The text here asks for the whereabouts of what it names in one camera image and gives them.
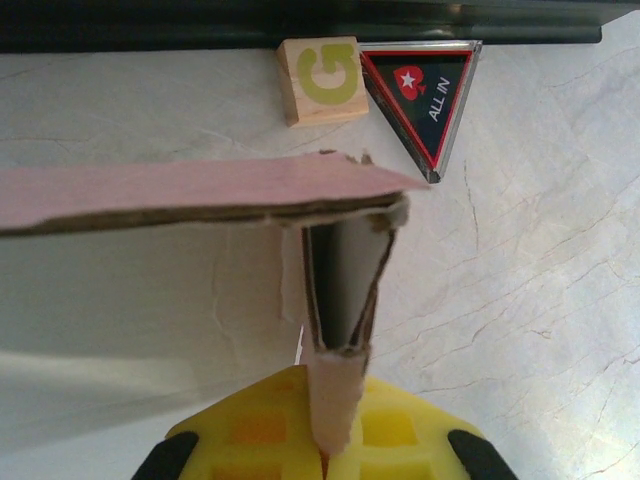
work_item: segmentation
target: black triangle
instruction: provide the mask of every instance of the black triangle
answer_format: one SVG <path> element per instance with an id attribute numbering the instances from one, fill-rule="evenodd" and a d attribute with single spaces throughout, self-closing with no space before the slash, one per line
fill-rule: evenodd
<path id="1" fill-rule="evenodd" d="M 367 89 L 429 183 L 446 169 L 480 42 L 363 44 Z"/>

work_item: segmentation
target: cardboard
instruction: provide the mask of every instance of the cardboard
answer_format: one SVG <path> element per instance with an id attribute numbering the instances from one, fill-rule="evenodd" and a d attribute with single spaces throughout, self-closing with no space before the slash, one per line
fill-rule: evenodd
<path id="1" fill-rule="evenodd" d="M 363 393 L 378 281 L 407 215 L 403 191 L 423 186 L 335 152 L 8 169 L 0 170 L 0 237 L 182 222 L 299 229 L 312 429 L 335 454 Z"/>

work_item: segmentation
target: marble surface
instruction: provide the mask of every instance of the marble surface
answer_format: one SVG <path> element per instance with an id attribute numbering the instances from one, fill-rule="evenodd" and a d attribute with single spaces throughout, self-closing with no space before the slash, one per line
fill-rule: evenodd
<path id="1" fill-rule="evenodd" d="M 372 372 L 476 424 L 522 480 L 638 478 L 639 80 L 638 14 L 598 45 L 486 47 L 382 281 Z M 419 176 L 373 104 L 288 130 L 270 52 L 0 57 L 3 168 L 319 148 Z M 286 246 L 193 226 L 0 241 L 0 477 L 129 478 L 173 423 L 291 363 Z"/>

